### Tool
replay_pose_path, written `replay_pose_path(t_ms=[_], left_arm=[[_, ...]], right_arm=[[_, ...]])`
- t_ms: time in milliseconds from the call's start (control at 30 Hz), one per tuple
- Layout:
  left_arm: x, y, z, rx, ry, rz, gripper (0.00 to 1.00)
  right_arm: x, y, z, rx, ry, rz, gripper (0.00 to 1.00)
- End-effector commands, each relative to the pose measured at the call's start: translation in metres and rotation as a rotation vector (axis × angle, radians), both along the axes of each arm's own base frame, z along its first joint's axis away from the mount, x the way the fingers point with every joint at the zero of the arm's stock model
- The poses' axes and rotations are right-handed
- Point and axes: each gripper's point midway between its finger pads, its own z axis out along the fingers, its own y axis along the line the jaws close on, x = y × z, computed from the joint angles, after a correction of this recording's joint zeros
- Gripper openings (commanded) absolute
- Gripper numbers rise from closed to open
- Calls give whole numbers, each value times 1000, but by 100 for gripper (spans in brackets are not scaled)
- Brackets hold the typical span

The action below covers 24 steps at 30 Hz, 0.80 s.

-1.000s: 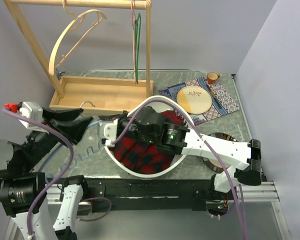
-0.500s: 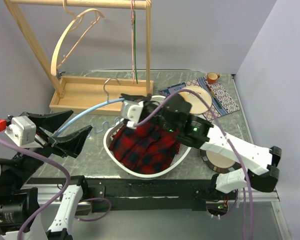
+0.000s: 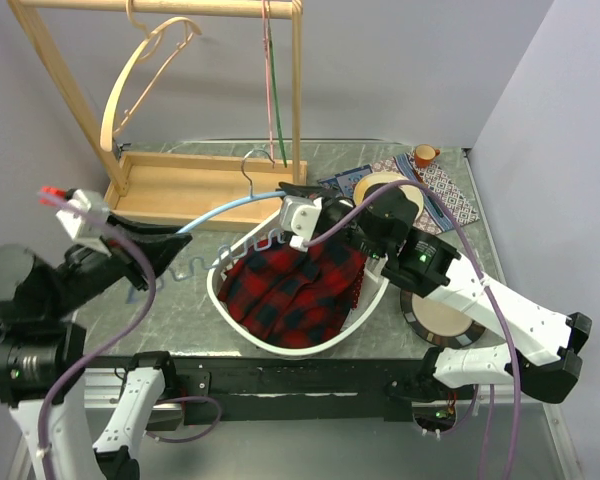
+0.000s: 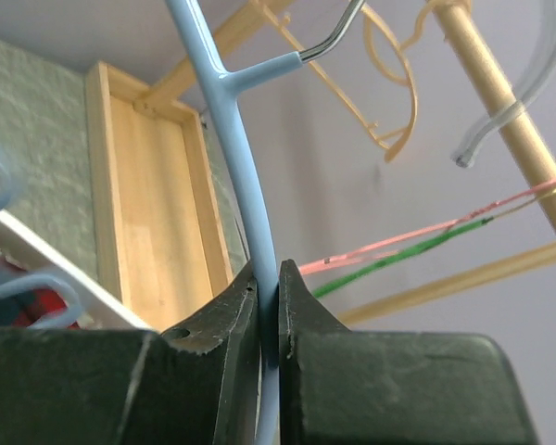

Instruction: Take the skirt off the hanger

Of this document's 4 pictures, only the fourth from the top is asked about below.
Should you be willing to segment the light wooden hanger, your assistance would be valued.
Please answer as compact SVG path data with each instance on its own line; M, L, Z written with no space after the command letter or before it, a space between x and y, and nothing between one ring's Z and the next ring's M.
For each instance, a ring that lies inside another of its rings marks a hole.
M426 18L434 13L437 8L441 6L459 6L467 13L472 11L472 3L470 1L428 1L417 15L414 22L413 34L408 39L401 42L374 9L368 6L364 1L351 1L347 12L344 14L343 18L338 21L333 35L327 39L327 42L325 44L319 44L315 48L305 49L297 38L287 29L287 25L290 22L289 15L284 15L281 19L278 18L275 13L271 12L269 4L265 1L251 1L249 4L299 52L303 63L309 65L331 92L341 100L348 111L361 124L370 139L385 151L386 162L392 161L402 148L407 145L418 117L418 95L411 64L406 56L406 50L420 41L423 35L423 25ZM335 44L339 43L344 33L348 30L352 19L357 15L362 15L362 38L365 52L372 65L384 78L405 88L410 96L410 116L408 122L389 133L379 134L377 132L378 123L365 119L350 97L332 78L330 78L317 62L319 57L326 54L327 51L333 49ZM393 51L402 69L400 75L392 71L379 56L373 37L374 31L379 31L383 37L385 37L388 46Z

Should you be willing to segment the red black plaid skirt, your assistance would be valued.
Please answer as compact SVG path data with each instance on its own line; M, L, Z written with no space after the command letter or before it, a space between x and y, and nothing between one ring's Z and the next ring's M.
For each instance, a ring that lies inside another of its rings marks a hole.
M0 257L0 283L26 273L25 269ZM55 291L39 288L0 300L0 326L25 327L34 324L52 312L67 307Z

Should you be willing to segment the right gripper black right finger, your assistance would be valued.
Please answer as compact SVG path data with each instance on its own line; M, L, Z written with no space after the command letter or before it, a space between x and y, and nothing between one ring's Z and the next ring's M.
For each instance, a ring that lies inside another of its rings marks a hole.
M359 332L284 261L278 297L284 444L535 444L512 366L476 334Z

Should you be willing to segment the light blue hanger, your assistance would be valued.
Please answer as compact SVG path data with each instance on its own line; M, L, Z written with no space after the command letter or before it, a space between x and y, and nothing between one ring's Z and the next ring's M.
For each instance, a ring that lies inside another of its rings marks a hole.
M238 106L238 95L260 83L282 76L305 64L299 52L269 59L258 65L227 71L213 42L200 6L195 1L172 1L169 8L208 102L221 148L234 183L245 226L257 283L259 381L257 426L250 444L273 442L279 416L278 289L279 274L259 177ZM67 307L27 327L36 331L77 329L82 304L75 289L48 269L28 271L0 283L0 300L23 292L48 288Z

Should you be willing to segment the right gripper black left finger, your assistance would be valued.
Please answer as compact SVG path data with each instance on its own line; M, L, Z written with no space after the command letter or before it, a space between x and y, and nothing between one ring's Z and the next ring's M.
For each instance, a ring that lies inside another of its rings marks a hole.
M257 283L246 266L162 334L0 327L0 444L250 444Z

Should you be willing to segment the green plastic hanger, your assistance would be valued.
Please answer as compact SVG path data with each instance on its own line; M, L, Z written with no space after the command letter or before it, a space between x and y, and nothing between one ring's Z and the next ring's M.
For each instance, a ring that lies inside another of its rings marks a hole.
M349 284L351 284L352 282L361 279L362 277L370 274L370 273L374 273L376 271L379 271L381 269L384 269L385 267L388 267L390 265L393 265L395 263L419 256L423 253L425 253L428 250L431 250L433 248L437 248L438 246L448 242L450 239L466 234L468 232L471 232L473 230L479 229L480 227L483 227L489 223L491 223L494 220L494 217L487 217L487 218L482 218L480 220L474 221L474 222L467 222L464 225L461 225L459 228L454 228L451 230L448 230L446 233L442 234L442 235L437 235L434 237L431 237L423 242L420 242L414 246L410 246L408 248L402 249L401 251L390 255L388 257L385 257L383 259L377 260L373 263L371 263L370 265L367 265L361 269L358 269L357 271L355 271L354 273L349 273L347 275L344 275L340 278L337 278L335 280L332 280L328 283L326 283L323 286L317 287L315 290L313 290L311 292L312 296L316 299L320 299L323 298L324 296L335 292L336 290L347 286Z

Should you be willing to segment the pink wire hanger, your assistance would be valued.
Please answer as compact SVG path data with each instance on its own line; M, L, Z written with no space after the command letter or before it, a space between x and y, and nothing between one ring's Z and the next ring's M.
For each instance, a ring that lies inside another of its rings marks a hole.
M518 199L532 197L533 195L541 192L553 192L554 190L556 190L556 179L548 180L516 195L493 201L480 209L471 211L470 213L459 219L426 226L421 229L410 231L401 235L396 235L378 241L376 243L357 248L344 254L333 255L317 261L312 261L310 263L299 266L298 269L302 275L309 275L314 273L322 273L331 269L349 266L352 264L358 264L368 260L379 260L394 254L394 251L385 252L384 248L396 245L400 242L411 240L413 238L430 235L435 232L446 232L451 228L459 225L460 223L467 223L476 217L484 215L485 213L488 213L494 209L513 203Z

